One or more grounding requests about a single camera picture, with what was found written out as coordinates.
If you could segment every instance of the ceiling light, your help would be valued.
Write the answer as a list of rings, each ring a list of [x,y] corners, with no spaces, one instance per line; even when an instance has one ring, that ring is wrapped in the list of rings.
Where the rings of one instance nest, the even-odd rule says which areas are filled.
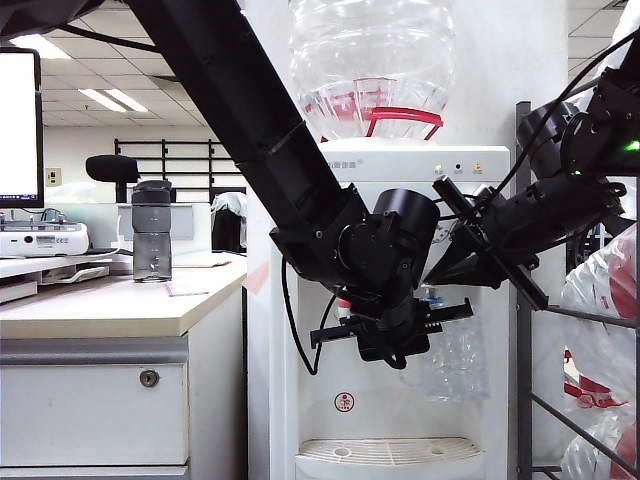
[[[105,95],[102,95],[100,92],[96,92],[91,88],[79,88],[78,91],[86,95],[90,99],[95,100],[99,104],[104,105],[109,110],[113,110],[114,112],[122,112],[122,113],[126,112],[126,110],[121,105],[118,105],[113,100],[109,99]]]
[[[116,100],[124,103],[127,107],[132,108],[136,112],[148,112],[149,110],[144,105],[136,102],[133,98],[131,98],[126,93],[118,90],[117,88],[112,88],[111,90],[105,90],[106,93],[111,95]]]
[[[23,35],[10,40],[16,47],[37,50],[41,58],[71,58],[41,35]]]

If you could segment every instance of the gray water bottle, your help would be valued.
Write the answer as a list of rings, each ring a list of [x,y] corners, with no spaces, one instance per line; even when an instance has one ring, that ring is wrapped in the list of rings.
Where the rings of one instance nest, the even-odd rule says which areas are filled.
[[[147,180],[133,188],[133,279],[171,280],[171,182]]]

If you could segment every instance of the tumbler lid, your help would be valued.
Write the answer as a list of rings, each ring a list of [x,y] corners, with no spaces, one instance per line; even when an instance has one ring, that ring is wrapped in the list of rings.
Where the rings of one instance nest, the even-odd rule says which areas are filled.
[[[145,180],[133,187],[133,205],[171,203],[171,182],[169,180]]]

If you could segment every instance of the red bottle handle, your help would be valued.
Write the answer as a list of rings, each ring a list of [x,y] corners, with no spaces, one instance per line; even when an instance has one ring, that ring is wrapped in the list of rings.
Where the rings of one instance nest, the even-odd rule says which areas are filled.
[[[425,140],[430,140],[440,127],[444,125],[442,117],[435,113],[403,107],[373,107],[371,109],[371,123],[367,130],[367,137],[373,135],[378,120],[414,120],[418,122],[430,123],[433,128],[429,131]]]

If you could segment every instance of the water bottle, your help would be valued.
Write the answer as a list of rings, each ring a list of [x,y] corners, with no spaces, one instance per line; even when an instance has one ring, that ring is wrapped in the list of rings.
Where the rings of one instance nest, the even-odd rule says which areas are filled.
[[[453,82],[454,0],[290,0],[292,76],[317,133],[430,138]]]
[[[431,308],[446,304],[436,288],[422,300]],[[430,401],[473,402],[489,395],[482,320],[477,316],[445,322],[443,331],[429,336],[431,348],[416,357],[402,381]]]
[[[133,279],[171,280],[171,182],[147,180],[133,188]]]

